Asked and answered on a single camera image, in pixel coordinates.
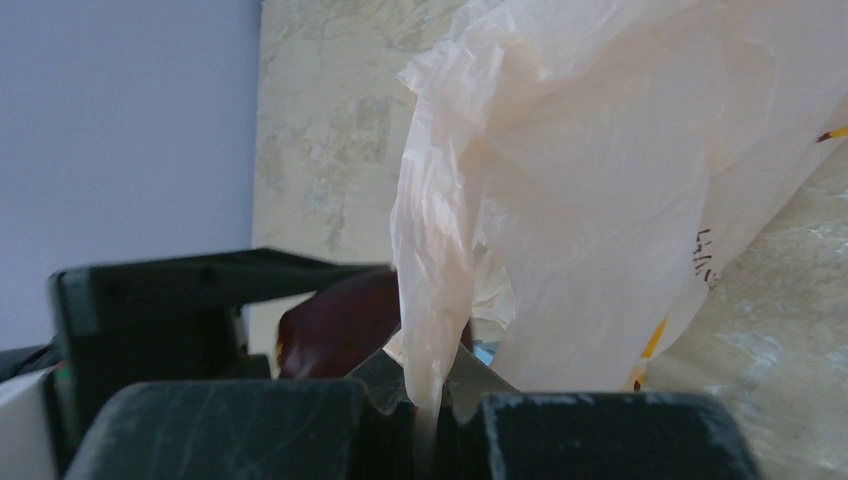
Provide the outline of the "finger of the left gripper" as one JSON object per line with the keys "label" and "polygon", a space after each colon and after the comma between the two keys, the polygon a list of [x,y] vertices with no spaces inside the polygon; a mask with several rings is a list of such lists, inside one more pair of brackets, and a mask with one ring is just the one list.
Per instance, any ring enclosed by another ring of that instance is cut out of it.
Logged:
{"label": "finger of the left gripper", "polygon": [[59,363],[47,388],[57,454],[71,457],[104,404],[149,381],[267,379],[247,347],[250,304],[325,289],[376,270],[260,248],[74,267],[47,290]]}

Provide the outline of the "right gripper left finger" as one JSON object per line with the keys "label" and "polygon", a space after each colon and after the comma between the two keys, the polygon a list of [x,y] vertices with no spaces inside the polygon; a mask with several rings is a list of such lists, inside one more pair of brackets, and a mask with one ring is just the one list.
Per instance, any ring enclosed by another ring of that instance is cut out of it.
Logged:
{"label": "right gripper left finger", "polygon": [[412,408],[378,351],[341,379],[146,382],[116,393],[70,479],[409,479]]}

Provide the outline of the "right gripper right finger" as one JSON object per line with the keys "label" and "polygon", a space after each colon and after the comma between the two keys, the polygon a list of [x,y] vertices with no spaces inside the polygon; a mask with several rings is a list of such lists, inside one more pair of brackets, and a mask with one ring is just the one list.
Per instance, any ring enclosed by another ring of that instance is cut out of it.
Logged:
{"label": "right gripper right finger", "polygon": [[737,422],[682,392],[522,393],[465,348],[445,383],[436,479],[759,479]]}

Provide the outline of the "dark purple fake fruit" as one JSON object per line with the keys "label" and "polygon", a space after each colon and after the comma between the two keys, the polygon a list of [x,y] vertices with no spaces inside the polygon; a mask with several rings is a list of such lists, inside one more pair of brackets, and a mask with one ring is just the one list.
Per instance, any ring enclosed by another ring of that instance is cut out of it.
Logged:
{"label": "dark purple fake fruit", "polygon": [[388,267],[315,293],[279,319],[275,360],[282,379],[343,377],[400,329],[397,273]]}

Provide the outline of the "orange banana print plastic bag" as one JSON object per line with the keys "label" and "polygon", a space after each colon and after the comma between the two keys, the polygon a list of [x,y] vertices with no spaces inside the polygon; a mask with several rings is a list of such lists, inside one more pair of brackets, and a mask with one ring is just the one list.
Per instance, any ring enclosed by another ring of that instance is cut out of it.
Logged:
{"label": "orange banana print plastic bag", "polygon": [[391,219],[412,402],[442,397],[478,246],[514,309],[499,375],[631,387],[822,161],[846,47],[843,1],[467,4],[400,75],[417,98]]}

